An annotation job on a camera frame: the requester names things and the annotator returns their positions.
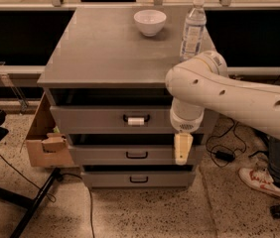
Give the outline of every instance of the bottle label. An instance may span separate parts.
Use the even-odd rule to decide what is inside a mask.
[[[188,53],[194,53],[197,48],[197,43],[200,40],[202,27],[188,27],[187,35],[186,35],[186,46],[185,51]]]

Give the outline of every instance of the drawer handle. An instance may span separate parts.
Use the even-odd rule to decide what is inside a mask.
[[[133,126],[141,126],[144,123],[147,123],[150,120],[150,115],[146,116],[137,116],[137,117],[128,117],[127,115],[123,115],[123,121],[128,123],[128,125]]]
[[[145,153],[129,153],[126,152],[126,158],[127,159],[147,159],[148,158],[148,152]]]
[[[148,177],[130,177],[130,182],[132,183],[146,183],[148,180]]]

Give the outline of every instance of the power adapter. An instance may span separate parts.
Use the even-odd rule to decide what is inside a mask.
[[[235,160],[235,156],[233,154],[225,153],[222,151],[217,151],[215,153],[215,157],[217,159],[220,159],[220,160],[223,160],[223,161],[226,161],[229,163],[231,163],[233,160]]]

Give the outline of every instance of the bottle cap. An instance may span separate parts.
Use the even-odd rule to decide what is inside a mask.
[[[193,4],[195,4],[195,5],[204,5],[205,1],[206,0],[193,0]]]

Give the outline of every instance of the gray drawer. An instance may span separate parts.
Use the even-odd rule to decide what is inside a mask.
[[[197,165],[205,146],[192,146],[188,164]],[[70,146],[75,164],[83,165],[174,165],[173,146]]]
[[[53,106],[62,133],[174,133],[170,107]]]
[[[195,172],[82,172],[89,188],[101,187],[188,187]]]

